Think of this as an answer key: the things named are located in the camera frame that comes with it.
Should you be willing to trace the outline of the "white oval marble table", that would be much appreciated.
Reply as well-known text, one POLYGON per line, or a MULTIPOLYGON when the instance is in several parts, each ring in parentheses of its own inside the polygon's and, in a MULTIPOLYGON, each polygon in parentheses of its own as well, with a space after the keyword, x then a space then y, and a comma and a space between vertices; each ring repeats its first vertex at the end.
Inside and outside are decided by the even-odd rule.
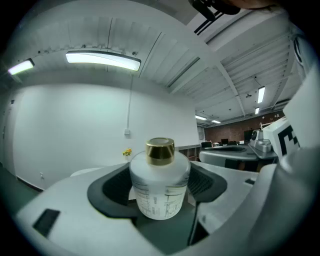
POLYGON ((108 165, 108 166, 81 169, 81 170, 78 170, 78 171, 72 173, 70 175, 70 177, 76 177, 76 176, 79 176, 79 175, 91 173, 91 172, 98 171, 98 170, 107 170, 107 172, 110 173, 110 172, 113 172, 113 171, 119 169, 120 167, 127 166, 128 164, 129 164, 129 162, 122 162, 122 163, 118 163, 118 164, 115 164, 115 165, 108 165))

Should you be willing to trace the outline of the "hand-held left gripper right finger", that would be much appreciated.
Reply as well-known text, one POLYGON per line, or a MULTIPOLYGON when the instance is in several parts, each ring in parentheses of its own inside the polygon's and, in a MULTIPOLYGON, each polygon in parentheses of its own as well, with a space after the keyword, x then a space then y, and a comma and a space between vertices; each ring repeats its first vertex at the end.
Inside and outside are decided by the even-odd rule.
POLYGON ((312 207, 312 165, 281 161, 259 173, 204 163, 188 247, 176 256, 270 256, 291 248, 312 207))

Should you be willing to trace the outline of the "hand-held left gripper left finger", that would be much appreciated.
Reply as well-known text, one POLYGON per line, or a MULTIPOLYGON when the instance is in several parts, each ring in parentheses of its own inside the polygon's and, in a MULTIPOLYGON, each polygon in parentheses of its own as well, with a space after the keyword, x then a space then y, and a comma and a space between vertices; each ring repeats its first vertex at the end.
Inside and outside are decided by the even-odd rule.
POLYGON ((14 218, 22 234, 45 256, 160 256, 131 220, 107 218, 88 200, 89 185, 120 167, 67 177, 41 192, 14 218), (47 237, 33 228, 46 209, 60 212, 47 237))

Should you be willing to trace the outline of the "white wall conduit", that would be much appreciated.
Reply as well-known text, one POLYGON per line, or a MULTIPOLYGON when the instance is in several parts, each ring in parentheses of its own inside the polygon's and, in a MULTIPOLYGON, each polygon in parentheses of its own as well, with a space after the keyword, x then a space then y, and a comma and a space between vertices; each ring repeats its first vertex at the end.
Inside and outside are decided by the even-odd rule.
POLYGON ((133 77, 133 75, 131 75, 130 76, 130 84, 129 84, 127 116, 126 116, 126 129, 129 129, 129 123, 130 123, 130 107, 131 107, 131 99, 132 99, 133 81, 134 81, 134 77, 133 77))

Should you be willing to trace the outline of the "wooden side desk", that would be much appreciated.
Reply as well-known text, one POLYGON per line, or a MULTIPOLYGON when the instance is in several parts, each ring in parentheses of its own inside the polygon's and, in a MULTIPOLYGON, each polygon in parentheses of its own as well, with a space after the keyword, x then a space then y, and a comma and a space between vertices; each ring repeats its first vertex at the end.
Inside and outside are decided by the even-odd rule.
POLYGON ((179 146, 177 150, 182 153, 184 156, 188 158, 189 161, 200 161, 200 151, 201 151, 201 145, 188 145, 188 146, 179 146))

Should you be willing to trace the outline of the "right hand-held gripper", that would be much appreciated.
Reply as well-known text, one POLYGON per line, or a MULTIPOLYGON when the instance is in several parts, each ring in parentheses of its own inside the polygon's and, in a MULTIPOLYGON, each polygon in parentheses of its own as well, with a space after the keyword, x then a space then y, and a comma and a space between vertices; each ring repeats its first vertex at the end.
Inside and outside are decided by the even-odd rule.
POLYGON ((260 172, 262 167, 275 164, 284 156, 296 151, 300 144, 288 119, 282 117, 262 129, 254 130, 249 147, 247 145, 207 147, 200 152, 199 159, 202 163, 214 166, 260 172))

